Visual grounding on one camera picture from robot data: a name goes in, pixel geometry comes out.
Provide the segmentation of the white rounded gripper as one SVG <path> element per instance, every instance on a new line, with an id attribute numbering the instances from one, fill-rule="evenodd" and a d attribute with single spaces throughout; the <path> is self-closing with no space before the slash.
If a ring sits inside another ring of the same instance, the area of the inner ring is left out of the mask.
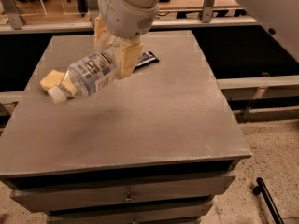
<path id="1" fill-rule="evenodd" d="M 125 44 L 120 38 L 147 33 L 158 13 L 159 0 L 98 0 L 100 15 L 94 20 L 94 48 L 112 45 L 116 50 L 117 79 L 129 77 L 138 63 L 143 44 Z"/>

